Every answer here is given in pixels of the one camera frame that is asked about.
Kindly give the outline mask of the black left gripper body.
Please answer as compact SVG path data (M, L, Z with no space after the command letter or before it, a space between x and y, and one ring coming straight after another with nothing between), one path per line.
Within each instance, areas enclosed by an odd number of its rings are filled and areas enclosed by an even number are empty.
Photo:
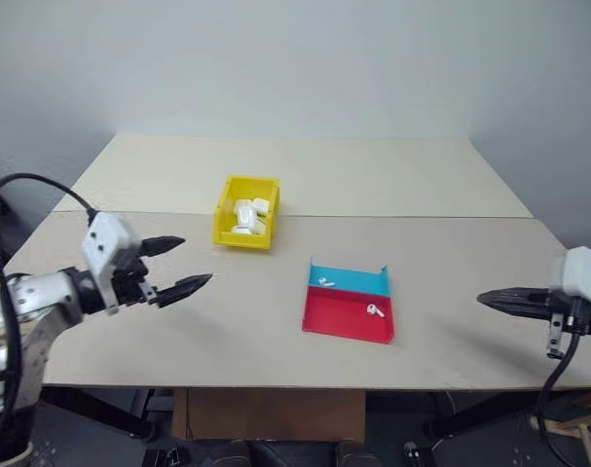
M146 256L143 245L121 249L113 258L112 287L120 305L154 304L157 292L146 276L148 269L141 260Z

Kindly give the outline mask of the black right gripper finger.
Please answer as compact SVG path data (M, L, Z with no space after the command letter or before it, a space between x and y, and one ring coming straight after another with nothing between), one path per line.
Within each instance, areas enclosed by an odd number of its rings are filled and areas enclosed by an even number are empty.
M490 303L488 307L505 314L529 319L550 319L551 311L545 304Z
M477 301L481 304L537 304L545 302L549 295L547 288L512 287L481 293Z

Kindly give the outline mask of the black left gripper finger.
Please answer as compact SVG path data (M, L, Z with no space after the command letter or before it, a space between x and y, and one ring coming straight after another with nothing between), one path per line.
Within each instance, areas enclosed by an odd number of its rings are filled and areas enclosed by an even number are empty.
M157 306L166 307L190 297L204 287L212 277L212 273L204 273L176 281L173 286L157 292Z
M185 242L185 239L174 235L162 235L145 238L139 246L140 257L155 257L176 248Z

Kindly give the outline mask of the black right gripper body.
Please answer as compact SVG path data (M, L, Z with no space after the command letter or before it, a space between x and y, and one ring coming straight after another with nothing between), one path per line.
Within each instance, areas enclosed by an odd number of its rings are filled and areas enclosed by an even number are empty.
M550 291L546 304L550 312L547 356L562 358L560 345L564 333L591 336L591 303L561 291Z

